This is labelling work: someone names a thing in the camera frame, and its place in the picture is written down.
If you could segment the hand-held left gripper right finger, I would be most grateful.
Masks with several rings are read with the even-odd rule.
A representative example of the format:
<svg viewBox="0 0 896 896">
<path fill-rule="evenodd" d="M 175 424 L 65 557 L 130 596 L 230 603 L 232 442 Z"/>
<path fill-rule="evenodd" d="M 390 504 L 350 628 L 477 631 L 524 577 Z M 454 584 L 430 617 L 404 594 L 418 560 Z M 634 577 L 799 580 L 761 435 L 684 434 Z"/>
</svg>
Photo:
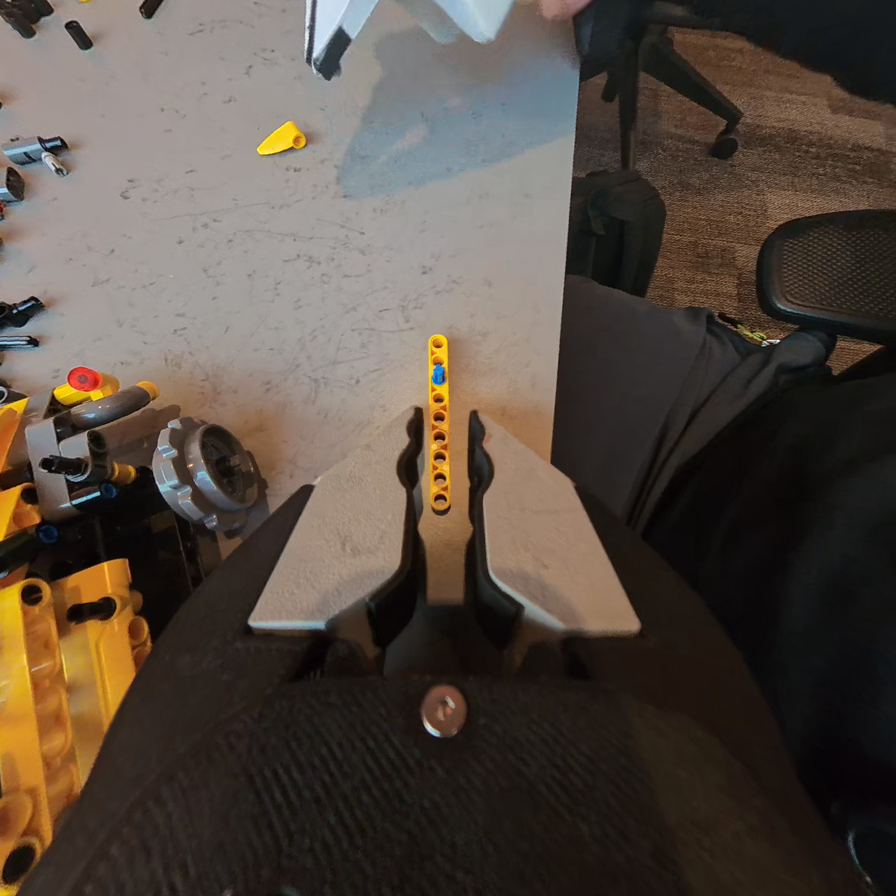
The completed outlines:
<svg viewBox="0 0 896 896">
<path fill-rule="evenodd" d="M 468 604 L 504 666 L 642 623 L 572 480 L 495 420 L 468 426 Z"/>
</svg>

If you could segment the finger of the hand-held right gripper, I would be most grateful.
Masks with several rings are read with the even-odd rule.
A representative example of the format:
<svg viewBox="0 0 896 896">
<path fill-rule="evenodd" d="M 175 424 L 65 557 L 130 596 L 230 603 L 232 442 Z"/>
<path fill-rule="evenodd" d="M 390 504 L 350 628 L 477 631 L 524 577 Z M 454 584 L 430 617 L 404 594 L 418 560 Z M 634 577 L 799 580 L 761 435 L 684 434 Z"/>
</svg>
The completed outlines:
<svg viewBox="0 0 896 896">
<path fill-rule="evenodd" d="M 514 1 L 405 1 L 405 11 L 439 44 L 466 36 L 478 44 L 493 42 Z"/>
<path fill-rule="evenodd" d="M 325 81 L 340 75 L 342 57 L 377 1 L 307 1 L 305 61 Z"/>
</svg>

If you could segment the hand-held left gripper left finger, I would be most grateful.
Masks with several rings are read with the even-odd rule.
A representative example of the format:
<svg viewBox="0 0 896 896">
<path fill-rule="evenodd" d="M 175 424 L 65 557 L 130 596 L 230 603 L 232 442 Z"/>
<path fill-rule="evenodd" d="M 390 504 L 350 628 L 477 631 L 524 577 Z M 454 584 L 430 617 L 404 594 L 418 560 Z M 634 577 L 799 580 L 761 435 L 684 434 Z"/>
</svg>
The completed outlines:
<svg viewBox="0 0 896 896">
<path fill-rule="evenodd" d="M 314 484 L 248 619 L 252 633 L 330 636 L 379 662 L 424 571 L 423 411 L 405 409 Z"/>
</svg>

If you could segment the yellow perforated beam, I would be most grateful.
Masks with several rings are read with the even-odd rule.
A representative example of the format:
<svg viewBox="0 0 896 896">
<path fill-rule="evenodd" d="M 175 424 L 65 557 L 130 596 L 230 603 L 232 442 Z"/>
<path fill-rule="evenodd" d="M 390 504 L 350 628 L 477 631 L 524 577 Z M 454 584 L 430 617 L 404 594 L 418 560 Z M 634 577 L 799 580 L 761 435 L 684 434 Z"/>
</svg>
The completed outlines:
<svg viewBox="0 0 896 896">
<path fill-rule="evenodd" d="M 433 363 L 446 365 L 447 381 L 442 388 L 433 387 L 430 382 Z M 442 334 L 434 334 L 428 342 L 428 491 L 431 510 L 438 516 L 447 514 L 452 505 L 449 373 L 448 340 Z"/>
</svg>

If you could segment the yellow toy block vehicle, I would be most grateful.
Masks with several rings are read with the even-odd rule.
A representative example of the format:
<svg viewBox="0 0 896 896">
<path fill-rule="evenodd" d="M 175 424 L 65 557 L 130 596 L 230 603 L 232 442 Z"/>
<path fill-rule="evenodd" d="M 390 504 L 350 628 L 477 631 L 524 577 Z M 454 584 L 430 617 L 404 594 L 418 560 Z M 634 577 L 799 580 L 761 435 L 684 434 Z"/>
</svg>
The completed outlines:
<svg viewBox="0 0 896 896">
<path fill-rule="evenodd" d="M 87 366 L 2 390 L 2 894 L 81 794 L 127 690 L 265 482 L 224 426 Z"/>
</svg>

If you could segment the pile of small dark pieces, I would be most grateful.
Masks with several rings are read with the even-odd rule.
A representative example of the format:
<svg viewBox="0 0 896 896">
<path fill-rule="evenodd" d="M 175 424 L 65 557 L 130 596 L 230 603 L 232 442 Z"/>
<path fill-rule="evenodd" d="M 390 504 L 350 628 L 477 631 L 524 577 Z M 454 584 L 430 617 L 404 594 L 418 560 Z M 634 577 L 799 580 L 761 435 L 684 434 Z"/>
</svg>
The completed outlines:
<svg viewBox="0 0 896 896">
<path fill-rule="evenodd" d="M 50 2 L 2 2 L 2 21 L 24 39 L 33 39 L 36 25 L 54 13 Z M 18 168 L 39 165 L 54 175 L 66 177 L 69 169 L 61 161 L 60 152 L 68 151 L 69 145 L 60 135 L 52 137 L 32 136 L 16 137 L 2 144 L 2 155 L 8 162 L 2 168 L 1 201 L 2 207 L 8 204 L 21 203 L 25 198 L 25 184 Z M 38 297 L 27 297 L 16 303 L 1 303 L 1 349 L 29 350 L 39 347 L 39 339 L 29 335 L 13 335 L 11 330 L 18 330 L 45 310 L 45 305 Z"/>
</svg>

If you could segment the yellow wedge piece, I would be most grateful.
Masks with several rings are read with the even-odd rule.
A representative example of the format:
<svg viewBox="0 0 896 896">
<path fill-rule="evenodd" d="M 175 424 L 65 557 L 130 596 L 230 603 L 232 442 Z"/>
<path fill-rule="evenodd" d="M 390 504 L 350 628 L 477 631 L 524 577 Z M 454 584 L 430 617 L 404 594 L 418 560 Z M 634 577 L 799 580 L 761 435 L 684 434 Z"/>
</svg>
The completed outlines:
<svg viewBox="0 0 896 896">
<path fill-rule="evenodd" d="M 257 146 L 259 156 L 271 156 L 286 151 L 304 149 L 307 137 L 294 121 L 287 121 L 268 134 Z"/>
</svg>

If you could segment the black swivel office chair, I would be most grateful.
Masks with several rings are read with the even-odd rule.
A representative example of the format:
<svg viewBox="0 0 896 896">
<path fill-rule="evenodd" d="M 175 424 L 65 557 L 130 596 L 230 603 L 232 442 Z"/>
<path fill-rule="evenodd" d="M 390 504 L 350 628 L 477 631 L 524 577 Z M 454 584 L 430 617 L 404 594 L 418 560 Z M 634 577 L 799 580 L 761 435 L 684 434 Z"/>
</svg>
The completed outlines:
<svg viewBox="0 0 896 896">
<path fill-rule="evenodd" d="M 642 74 L 723 121 L 709 151 L 712 158 L 727 161 L 740 148 L 743 112 L 678 53 L 672 28 L 723 30 L 716 19 L 701 16 L 693 2 L 592 1 L 574 15 L 580 80 L 605 74 L 601 97 L 618 103 L 623 170 L 635 169 Z"/>
</svg>

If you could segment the person's leg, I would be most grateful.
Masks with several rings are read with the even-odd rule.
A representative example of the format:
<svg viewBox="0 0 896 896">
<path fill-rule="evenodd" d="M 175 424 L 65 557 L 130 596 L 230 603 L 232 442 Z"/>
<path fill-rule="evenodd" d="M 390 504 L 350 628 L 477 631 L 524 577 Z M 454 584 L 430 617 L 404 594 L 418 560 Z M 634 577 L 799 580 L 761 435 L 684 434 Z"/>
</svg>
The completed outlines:
<svg viewBox="0 0 896 896">
<path fill-rule="evenodd" d="M 829 373 L 834 338 L 748 342 L 708 308 L 566 276 L 552 464 L 641 532 L 678 471 L 762 399 Z"/>
</svg>

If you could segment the person's torso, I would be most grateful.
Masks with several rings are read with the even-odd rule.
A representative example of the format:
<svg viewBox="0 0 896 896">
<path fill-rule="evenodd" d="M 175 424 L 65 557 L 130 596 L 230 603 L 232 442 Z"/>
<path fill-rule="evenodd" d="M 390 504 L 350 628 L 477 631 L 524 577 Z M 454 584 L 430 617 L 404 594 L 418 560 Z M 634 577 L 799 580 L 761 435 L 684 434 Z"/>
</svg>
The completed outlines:
<svg viewBox="0 0 896 896">
<path fill-rule="evenodd" d="M 740 651 L 863 877 L 894 894 L 894 348 L 758 399 L 644 536 Z"/>
</svg>

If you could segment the black bag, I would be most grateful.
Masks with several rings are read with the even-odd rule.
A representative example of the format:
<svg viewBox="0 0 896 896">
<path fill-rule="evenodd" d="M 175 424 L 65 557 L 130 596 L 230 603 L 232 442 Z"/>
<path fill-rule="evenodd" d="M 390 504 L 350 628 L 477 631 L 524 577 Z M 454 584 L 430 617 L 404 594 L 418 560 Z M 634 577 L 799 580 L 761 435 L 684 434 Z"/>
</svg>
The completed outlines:
<svg viewBox="0 0 896 896">
<path fill-rule="evenodd" d="M 657 188 L 635 170 L 577 175 L 571 186 L 566 275 L 646 297 L 666 223 Z"/>
</svg>

